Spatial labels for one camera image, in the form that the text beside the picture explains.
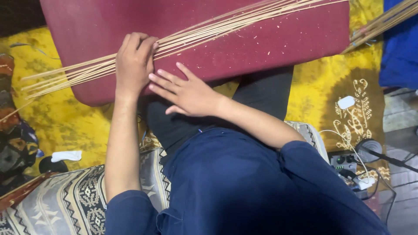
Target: hand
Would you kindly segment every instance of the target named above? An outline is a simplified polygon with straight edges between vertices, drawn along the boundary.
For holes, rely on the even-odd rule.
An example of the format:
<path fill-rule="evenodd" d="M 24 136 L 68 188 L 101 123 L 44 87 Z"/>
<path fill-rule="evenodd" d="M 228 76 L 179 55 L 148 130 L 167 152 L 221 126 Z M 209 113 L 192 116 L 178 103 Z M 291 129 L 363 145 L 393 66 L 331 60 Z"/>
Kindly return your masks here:
<path fill-rule="evenodd" d="M 151 81 L 162 87 L 150 84 L 149 88 L 175 104 L 166 110 L 166 114 L 177 112 L 194 117 L 215 116 L 220 105 L 228 98 L 212 90 L 181 63 L 176 65 L 186 75 L 188 81 L 161 69 L 157 71 L 158 74 L 167 80 L 155 74 L 149 75 Z"/>
<path fill-rule="evenodd" d="M 116 55 L 116 97 L 138 99 L 154 71 L 156 37 L 144 33 L 127 34 Z"/>

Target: blue fabric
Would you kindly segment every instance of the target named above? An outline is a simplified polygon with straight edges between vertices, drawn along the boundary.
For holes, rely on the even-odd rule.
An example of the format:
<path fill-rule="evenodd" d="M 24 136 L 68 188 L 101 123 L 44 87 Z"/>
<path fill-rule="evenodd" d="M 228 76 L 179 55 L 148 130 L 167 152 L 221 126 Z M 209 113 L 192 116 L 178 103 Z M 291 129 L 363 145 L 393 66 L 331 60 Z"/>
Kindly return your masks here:
<path fill-rule="evenodd" d="M 306 142 L 277 154 L 216 128 L 185 142 L 164 174 L 170 208 L 156 215 L 144 193 L 121 193 L 108 204 L 107 235 L 389 234 Z"/>
<path fill-rule="evenodd" d="M 401 0 L 384 0 L 384 11 Z M 418 89 L 418 15 L 384 32 L 379 84 Z"/>

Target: bundle of bamboo sticks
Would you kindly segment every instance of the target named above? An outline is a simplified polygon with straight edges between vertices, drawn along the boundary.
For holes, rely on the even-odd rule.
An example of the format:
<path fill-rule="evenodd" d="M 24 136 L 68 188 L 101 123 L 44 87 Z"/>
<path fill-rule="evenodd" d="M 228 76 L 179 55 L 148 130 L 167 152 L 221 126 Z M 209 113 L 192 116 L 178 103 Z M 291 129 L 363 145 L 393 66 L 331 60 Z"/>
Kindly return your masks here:
<path fill-rule="evenodd" d="M 154 60 L 177 54 L 183 50 L 228 35 L 261 20 L 344 1 L 347 0 L 264 0 L 159 39 L 157 41 L 159 48 L 154 54 Z M 26 86 L 22 90 L 38 91 L 26 97 L 26 99 L 31 99 L 113 74 L 116 71 L 115 56 L 116 54 L 108 55 L 25 77 L 22 80 L 40 77 L 49 77 L 49 79 Z"/>
<path fill-rule="evenodd" d="M 362 26 L 359 30 L 355 31 L 350 38 L 350 45 L 341 54 L 367 43 L 372 38 L 393 28 L 417 13 L 418 0 L 403 0 L 385 13 Z"/>

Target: black pants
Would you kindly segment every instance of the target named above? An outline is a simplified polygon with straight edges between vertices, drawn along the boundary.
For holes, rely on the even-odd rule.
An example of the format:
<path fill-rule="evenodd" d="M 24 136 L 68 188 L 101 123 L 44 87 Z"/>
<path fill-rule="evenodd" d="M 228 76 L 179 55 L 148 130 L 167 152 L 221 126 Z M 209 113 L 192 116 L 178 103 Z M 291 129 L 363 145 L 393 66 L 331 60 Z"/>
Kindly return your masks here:
<path fill-rule="evenodd" d="M 266 112 L 280 120 L 286 116 L 293 67 L 270 69 L 242 76 L 233 100 Z M 148 124 L 169 156 L 200 130 L 213 127 L 233 128 L 237 126 L 216 117 L 187 117 L 182 114 L 166 115 L 165 111 L 173 105 L 157 95 L 142 97 L 138 106 L 141 117 Z"/>

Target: patterned cushion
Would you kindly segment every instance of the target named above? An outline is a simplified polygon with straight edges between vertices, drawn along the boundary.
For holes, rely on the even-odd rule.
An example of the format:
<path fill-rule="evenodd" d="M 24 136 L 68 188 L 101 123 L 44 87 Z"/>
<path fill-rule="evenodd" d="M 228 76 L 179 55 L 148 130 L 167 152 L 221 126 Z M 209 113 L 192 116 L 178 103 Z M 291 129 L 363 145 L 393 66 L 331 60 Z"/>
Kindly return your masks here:
<path fill-rule="evenodd" d="M 286 122 L 328 162 L 319 133 L 309 124 Z M 157 211 L 168 208 L 170 182 L 162 174 L 162 148 L 142 152 L 140 181 Z M 99 235 L 105 232 L 104 165 L 51 176 L 18 206 L 0 212 L 0 234 Z"/>

